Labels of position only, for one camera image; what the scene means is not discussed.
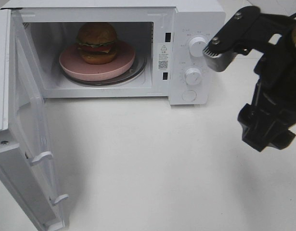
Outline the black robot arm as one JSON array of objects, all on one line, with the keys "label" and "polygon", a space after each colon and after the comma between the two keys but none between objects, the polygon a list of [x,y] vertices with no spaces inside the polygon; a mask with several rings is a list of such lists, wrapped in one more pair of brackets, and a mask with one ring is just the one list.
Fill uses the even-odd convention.
[{"label": "black robot arm", "polygon": [[252,102],[238,115],[242,140],[258,152],[282,150],[296,136],[289,129],[296,124],[296,22],[274,47],[257,63]]}]

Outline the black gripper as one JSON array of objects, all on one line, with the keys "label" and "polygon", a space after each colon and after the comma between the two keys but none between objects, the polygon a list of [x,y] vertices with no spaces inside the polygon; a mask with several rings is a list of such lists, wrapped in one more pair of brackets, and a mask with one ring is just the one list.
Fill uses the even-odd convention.
[{"label": "black gripper", "polygon": [[287,148],[296,137],[289,130],[296,124],[296,20],[271,14],[261,15],[260,20],[268,23],[268,39],[273,34],[281,37],[276,44],[250,43],[263,56],[254,69],[259,80],[252,102],[242,108],[238,121],[242,140],[258,152],[268,146]]}]

